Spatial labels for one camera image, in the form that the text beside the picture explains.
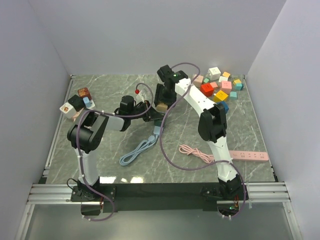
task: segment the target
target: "white cube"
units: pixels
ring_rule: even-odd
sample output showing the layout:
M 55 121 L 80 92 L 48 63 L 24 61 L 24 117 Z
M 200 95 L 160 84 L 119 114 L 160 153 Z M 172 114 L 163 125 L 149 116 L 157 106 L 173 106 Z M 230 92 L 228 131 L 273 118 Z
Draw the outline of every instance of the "white cube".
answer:
M 228 78 L 225 76 L 220 76 L 219 77 L 219 83 L 221 83 L 222 81 L 228 81 Z
M 221 72 L 220 72 L 219 68 L 212 67 L 212 68 L 209 68 L 208 74 L 210 75 L 210 80 L 214 81 L 214 80 L 218 80 L 219 79 L 219 77 L 221 75 Z
M 68 102 L 63 104 L 59 109 L 68 119 L 71 119 L 77 113 L 74 106 Z

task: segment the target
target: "pink power strip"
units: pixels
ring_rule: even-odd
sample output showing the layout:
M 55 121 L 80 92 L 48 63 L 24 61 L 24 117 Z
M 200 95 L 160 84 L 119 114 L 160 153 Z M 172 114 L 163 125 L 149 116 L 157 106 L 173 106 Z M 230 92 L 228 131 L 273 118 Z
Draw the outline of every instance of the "pink power strip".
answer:
M 229 151 L 231 157 L 234 160 L 242 161 L 261 161 L 265 162 L 269 160 L 268 153 L 265 151 Z

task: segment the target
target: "gray wall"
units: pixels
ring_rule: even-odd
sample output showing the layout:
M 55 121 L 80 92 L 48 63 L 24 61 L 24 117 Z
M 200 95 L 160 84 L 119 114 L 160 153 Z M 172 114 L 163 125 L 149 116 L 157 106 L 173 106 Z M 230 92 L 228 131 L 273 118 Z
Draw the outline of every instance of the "gray wall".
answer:
M 14 239 L 69 76 L 27 0 L 0 3 L 0 234 Z
M 319 1 L 288 0 L 248 73 L 271 162 L 306 240 L 319 239 L 319 12 Z
M 285 0 L 29 0 L 71 74 L 247 74 Z

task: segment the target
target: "gray marble surface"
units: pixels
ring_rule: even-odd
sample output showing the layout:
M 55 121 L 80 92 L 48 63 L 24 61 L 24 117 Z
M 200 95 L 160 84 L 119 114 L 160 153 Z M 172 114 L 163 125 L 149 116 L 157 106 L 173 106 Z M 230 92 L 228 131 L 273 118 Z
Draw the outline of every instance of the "gray marble surface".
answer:
M 137 83 L 148 84 L 156 91 L 161 81 L 157 75 L 78 75 L 72 79 L 69 96 L 87 87 L 97 109 L 114 111 L 123 95 L 135 96 Z M 250 100 L 247 86 L 237 91 L 238 100 L 227 101 L 227 143 L 229 150 L 265 152 L 258 122 Z M 172 111 L 165 123 L 163 146 L 172 161 L 182 167 L 199 167 L 205 163 L 193 155 L 179 152 L 179 145 L 187 144 L 210 153 L 210 148 L 198 134 L 199 117 L 183 100 Z M 68 178 L 78 178 L 78 162 L 75 151 L 67 140 L 67 132 L 72 121 L 62 119 L 61 129 L 56 138 L 56 148 L 52 155 L 47 184 L 64 184 Z M 193 183 L 217 182 L 216 166 L 196 171 L 183 171 L 167 163 L 163 157 L 159 141 L 152 148 L 141 153 L 128 166 L 121 166 L 119 158 L 134 150 L 152 134 L 154 124 L 142 119 L 133 120 L 125 132 L 106 130 L 97 152 L 97 169 L 106 182 L 143 182 L 143 183 Z M 234 161 L 246 182 L 274 182 L 273 169 L 267 162 Z

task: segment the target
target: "blue cube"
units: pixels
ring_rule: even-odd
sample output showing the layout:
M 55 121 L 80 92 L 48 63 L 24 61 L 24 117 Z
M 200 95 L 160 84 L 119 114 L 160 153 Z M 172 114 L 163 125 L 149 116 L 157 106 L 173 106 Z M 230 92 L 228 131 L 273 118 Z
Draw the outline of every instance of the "blue cube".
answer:
M 87 96 L 83 98 L 83 102 L 84 102 L 86 108 L 91 107 L 91 102 Z
M 235 85 L 235 90 L 242 90 L 244 88 L 244 85 L 242 83 L 237 83 Z
M 229 111 L 229 107 L 226 104 L 226 102 L 225 101 L 219 101 L 219 102 L 217 102 L 217 104 L 218 103 L 222 103 L 222 105 L 224 106 L 225 114 L 227 114 L 227 112 Z
M 237 100 L 238 99 L 237 93 L 235 91 L 230 92 L 229 98 L 233 100 Z

